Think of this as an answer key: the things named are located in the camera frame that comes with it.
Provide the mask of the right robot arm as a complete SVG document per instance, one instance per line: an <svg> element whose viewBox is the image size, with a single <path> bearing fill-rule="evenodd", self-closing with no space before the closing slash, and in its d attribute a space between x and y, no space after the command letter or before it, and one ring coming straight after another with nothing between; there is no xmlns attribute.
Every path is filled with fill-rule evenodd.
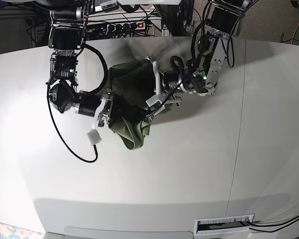
<svg viewBox="0 0 299 239"><path fill-rule="evenodd" d="M92 1L90 0L35 0L34 5L49 12L51 29L48 47L53 49L50 58L50 77L47 82L48 101L61 114L74 107L78 114L94 117L94 127L110 123L113 97L104 89L108 80L108 67L101 52L86 44L86 28ZM103 67L100 85L87 92L77 91L78 56L84 49L95 53Z"/></svg>

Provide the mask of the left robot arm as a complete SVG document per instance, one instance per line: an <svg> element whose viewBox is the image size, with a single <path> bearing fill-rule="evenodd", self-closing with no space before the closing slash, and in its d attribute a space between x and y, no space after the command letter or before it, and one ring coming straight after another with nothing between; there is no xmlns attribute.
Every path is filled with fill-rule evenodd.
<svg viewBox="0 0 299 239"><path fill-rule="evenodd" d="M213 95L224 62L235 65L233 37L240 33L241 22L255 0L210 0L203 10L202 22L196 27L191 41L191 59L187 62L171 56L171 71L162 71L153 61L155 94L146 101L148 116L157 115L167 104L180 105L177 93Z"/></svg>

